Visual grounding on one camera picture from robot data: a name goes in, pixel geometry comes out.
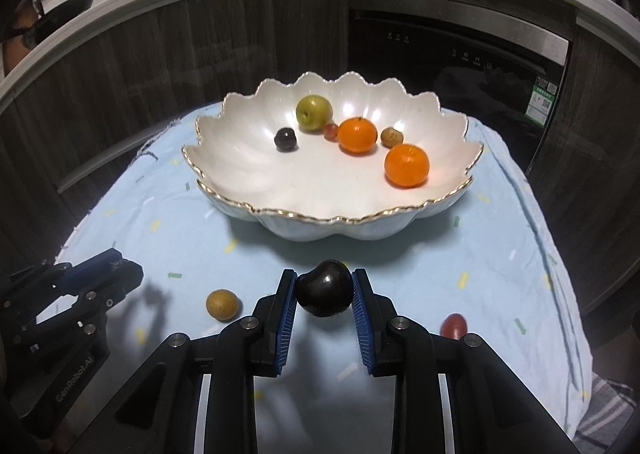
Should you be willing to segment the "green apple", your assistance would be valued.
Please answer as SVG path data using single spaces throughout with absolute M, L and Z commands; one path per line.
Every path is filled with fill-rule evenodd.
M 308 95 L 297 102 L 296 119 L 301 129 L 319 131 L 328 125 L 333 118 L 330 101 L 318 95 Z

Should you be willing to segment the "orange mandarin rear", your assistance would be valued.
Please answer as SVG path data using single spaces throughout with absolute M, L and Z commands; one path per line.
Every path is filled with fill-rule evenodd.
M 369 153 L 378 141 L 378 129 L 364 117 L 346 119 L 337 130 L 340 148 L 350 154 Z

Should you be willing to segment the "grey plaid cloth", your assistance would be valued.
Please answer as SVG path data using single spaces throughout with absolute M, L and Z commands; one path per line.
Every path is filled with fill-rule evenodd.
M 604 453 L 636 408 L 634 389 L 593 373 L 589 408 L 577 428 L 574 445 L 581 453 Z

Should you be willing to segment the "orange mandarin front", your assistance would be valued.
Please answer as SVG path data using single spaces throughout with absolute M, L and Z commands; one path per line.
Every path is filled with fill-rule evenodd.
M 423 185 L 430 174 L 430 168 L 426 152 L 413 144 L 397 144 L 385 156 L 385 177 L 399 188 L 408 189 Z

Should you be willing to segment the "brown longan in bowl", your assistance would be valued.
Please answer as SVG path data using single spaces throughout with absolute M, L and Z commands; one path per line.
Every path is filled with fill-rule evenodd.
M 394 127 L 386 127 L 380 135 L 381 143 L 387 149 L 393 149 L 404 142 L 404 134 Z

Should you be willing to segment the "black wok pan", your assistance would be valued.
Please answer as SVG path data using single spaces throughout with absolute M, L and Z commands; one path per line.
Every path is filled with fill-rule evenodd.
M 1 40 L 4 42 L 19 37 L 27 48 L 35 48 L 66 23 L 87 11 L 93 1 L 66 0 L 40 17 L 30 28 L 6 29 L 1 35 Z

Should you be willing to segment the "light blue patterned cloth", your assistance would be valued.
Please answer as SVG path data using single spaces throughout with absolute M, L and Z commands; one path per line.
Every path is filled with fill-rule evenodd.
M 193 119 L 171 126 L 138 157 L 74 230 L 69 263 L 116 247 L 140 263 L 142 284 L 107 315 L 111 354 L 64 419 L 76 438 L 172 332 L 200 337 L 219 324 L 205 301 L 228 289 L 245 310 L 271 294 L 281 273 L 302 276 L 288 361 L 257 384 L 266 451 L 383 452 L 394 383 L 364 368 L 350 304 L 350 270 L 431 332 L 449 315 L 489 342 L 566 432 L 587 412 L 591 353 L 570 278 L 532 190 L 502 138 L 479 122 L 484 145 L 473 182 L 443 213 L 382 241 L 283 240 L 213 207 L 179 155 Z

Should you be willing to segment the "red grape in bowl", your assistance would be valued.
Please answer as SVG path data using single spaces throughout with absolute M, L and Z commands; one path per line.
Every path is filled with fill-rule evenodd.
M 326 124 L 323 128 L 323 136 L 326 140 L 337 141 L 338 126 L 334 123 Z

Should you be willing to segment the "orange mandarin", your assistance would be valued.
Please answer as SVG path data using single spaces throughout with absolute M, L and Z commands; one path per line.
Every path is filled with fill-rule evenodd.
M 413 144 L 397 144 L 385 156 L 385 177 L 399 188 L 408 189 L 423 185 L 430 174 L 430 168 L 426 152 Z
M 346 119 L 337 130 L 340 148 L 350 154 L 369 153 L 378 141 L 378 129 L 364 117 Z

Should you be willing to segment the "red cherry tomato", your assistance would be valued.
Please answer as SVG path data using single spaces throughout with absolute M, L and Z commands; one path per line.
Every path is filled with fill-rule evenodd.
M 455 339 L 456 341 L 469 333 L 468 323 L 463 315 L 460 313 L 451 313 L 442 322 L 440 326 L 439 335 L 449 339 Z

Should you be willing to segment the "brown round longan fruit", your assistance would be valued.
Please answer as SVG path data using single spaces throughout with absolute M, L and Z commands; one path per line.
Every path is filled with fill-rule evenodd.
M 238 296 L 228 289 L 216 289 L 208 294 L 205 301 L 208 314 L 220 322 L 232 321 L 239 313 L 240 306 Z

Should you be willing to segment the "small dark plum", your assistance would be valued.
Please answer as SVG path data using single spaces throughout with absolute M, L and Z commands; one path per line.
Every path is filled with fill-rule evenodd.
M 297 137 L 293 128 L 282 127 L 273 138 L 277 149 L 282 152 L 294 151 L 297 148 Z

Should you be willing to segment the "built-in black dishwasher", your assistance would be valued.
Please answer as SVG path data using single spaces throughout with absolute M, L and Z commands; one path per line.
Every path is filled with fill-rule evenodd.
M 530 170 L 552 118 L 570 52 L 567 38 L 510 14 L 452 0 L 353 0 L 348 66 L 367 81 L 477 118 Z

